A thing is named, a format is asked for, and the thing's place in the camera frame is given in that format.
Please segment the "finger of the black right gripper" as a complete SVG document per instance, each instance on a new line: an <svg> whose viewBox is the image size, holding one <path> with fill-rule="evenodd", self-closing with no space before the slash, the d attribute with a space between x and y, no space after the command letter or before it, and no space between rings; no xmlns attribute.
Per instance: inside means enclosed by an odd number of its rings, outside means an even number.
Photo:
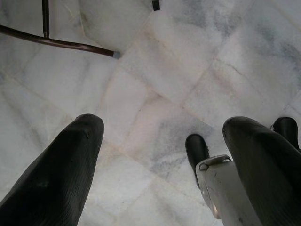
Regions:
<svg viewBox="0 0 301 226"><path fill-rule="evenodd" d="M208 147L201 135L191 134L186 138L185 148L189 164L195 175L197 187L199 188L196 166L199 162L210 157Z"/></svg>
<svg viewBox="0 0 301 226"><path fill-rule="evenodd" d="M290 117L280 117L272 125L273 130L283 136L297 150L300 150L298 144L298 126L295 119Z"/></svg>

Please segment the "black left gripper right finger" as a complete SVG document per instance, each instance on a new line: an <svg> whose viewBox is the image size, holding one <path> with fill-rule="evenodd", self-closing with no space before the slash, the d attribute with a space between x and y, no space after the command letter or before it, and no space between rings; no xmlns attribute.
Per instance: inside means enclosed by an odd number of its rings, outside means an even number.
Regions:
<svg viewBox="0 0 301 226"><path fill-rule="evenodd" d="M232 117L223 137L248 199L264 226L301 224L301 153L280 134Z"/></svg>

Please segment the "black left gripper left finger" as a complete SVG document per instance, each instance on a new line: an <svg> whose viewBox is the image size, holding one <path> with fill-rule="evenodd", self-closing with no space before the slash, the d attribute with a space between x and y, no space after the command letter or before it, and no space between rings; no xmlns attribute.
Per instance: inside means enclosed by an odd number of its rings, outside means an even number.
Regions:
<svg viewBox="0 0 301 226"><path fill-rule="evenodd" d="M1 225L77 225L103 134L103 120L93 114L80 115L65 127L1 201Z"/></svg>

